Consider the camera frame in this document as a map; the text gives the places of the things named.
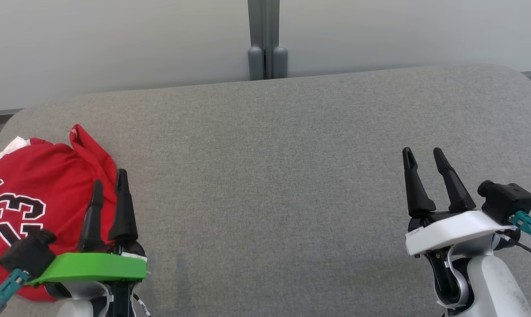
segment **white fabric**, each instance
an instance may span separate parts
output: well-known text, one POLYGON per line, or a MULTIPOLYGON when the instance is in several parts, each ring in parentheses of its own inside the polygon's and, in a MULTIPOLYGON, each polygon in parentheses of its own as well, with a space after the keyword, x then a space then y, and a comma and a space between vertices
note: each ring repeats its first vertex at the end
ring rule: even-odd
POLYGON ((13 141, 11 141, 3 151, 0 152, 0 159, 8 155, 9 153, 13 153, 14 151, 17 151, 18 149, 24 148, 26 146, 30 146, 30 140, 25 140, 22 137, 18 136, 13 141))

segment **teal cable connector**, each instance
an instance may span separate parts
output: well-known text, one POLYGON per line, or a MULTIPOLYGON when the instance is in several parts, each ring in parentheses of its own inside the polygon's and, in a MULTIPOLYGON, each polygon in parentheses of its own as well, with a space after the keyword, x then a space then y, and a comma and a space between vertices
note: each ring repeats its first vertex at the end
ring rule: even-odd
POLYGON ((515 213, 512 217, 509 218, 512 225, 520 228, 521 231, 529 234, 531 236, 531 216, 520 210, 515 213))
POLYGON ((9 277, 0 285, 0 313, 7 307, 7 302, 30 279, 28 273, 14 269, 9 277))

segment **cable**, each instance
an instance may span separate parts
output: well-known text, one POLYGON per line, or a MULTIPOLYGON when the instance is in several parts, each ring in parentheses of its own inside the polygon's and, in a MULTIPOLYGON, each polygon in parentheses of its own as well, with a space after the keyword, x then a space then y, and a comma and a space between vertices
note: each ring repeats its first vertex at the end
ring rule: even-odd
POLYGON ((520 247, 521 249, 524 249, 525 251, 531 253, 531 247, 527 247, 526 245, 523 245, 517 241, 514 241, 514 242, 515 242, 514 244, 520 247))
POLYGON ((150 317, 150 312, 148 311, 148 308, 146 308, 146 305, 144 304, 142 299, 140 299, 140 297, 138 297, 138 295, 136 295, 136 293, 133 293, 132 296, 134 297, 134 299, 136 299, 138 304, 140 304, 140 306, 144 310, 144 313, 146 313, 146 317, 150 317))

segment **gray cushion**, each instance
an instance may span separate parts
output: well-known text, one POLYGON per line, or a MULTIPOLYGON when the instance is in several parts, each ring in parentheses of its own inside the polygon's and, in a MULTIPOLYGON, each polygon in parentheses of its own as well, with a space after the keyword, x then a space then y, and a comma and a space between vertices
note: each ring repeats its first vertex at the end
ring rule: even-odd
MULTIPOLYGON (((436 317, 432 270, 404 246, 402 148, 440 209, 436 146, 479 206, 485 179, 531 191, 531 82, 496 66, 80 96, 19 112, 0 149, 67 143, 75 123, 129 172, 154 317, 436 317)), ((531 303, 531 255, 498 254, 531 303)), ((2 316, 55 305, 14 299, 2 316)))

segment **red shirt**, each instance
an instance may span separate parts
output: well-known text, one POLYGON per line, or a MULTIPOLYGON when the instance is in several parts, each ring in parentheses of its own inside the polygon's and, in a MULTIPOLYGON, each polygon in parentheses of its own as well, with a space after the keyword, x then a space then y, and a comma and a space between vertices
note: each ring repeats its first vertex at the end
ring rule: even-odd
MULTIPOLYGON (((113 159, 80 125, 70 144, 32 138, 0 159, 0 256, 17 239, 37 229, 56 235, 50 249, 75 252, 96 179, 103 183, 102 239, 107 243, 116 205, 113 159)), ((9 273, 0 265, 0 283, 9 273)), ((54 301, 44 287, 23 287, 18 295, 31 301, 54 301)))

